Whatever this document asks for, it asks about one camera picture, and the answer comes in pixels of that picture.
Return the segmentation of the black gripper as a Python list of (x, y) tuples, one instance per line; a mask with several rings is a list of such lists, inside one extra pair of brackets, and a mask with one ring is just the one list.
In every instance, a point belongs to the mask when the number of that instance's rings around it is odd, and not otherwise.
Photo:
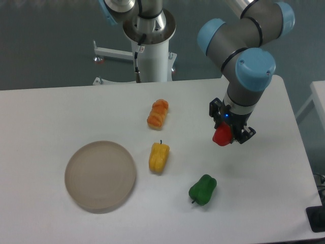
[(219, 98), (215, 98), (209, 103), (209, 116), (213, 118), (214, 128), (217, 129), (224, 121), (229, 125), (232, 133), (232, 141), (240, 144), (245, 143), (256, 134), (252, 127), (247, 126), (247, 121), (251, 113), (240, 115), (231, 112), (231, 106), (226, 105)]

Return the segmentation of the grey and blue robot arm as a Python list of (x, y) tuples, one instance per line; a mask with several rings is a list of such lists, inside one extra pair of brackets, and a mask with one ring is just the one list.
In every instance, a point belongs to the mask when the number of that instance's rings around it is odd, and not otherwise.
[[(112, 25), (122, 23), (132, 45), (136, 82), (166, 82), (171, 77), (169, 41), (174, 16), (162, 1), (100, 1)], [(213, 141), (226, 146), (244, 143), (255, 135), (247, 121), (276, 69), (273, 56), (262, 46), (289, 33), (295, 24), (290, 5), (272, 1), (228, 1), (239, 17), (235, 24), (212, 19), (199, 30), (197, 43), (205, 56), (229, 81), (223, 99), (209, 104), (214, 120)]]

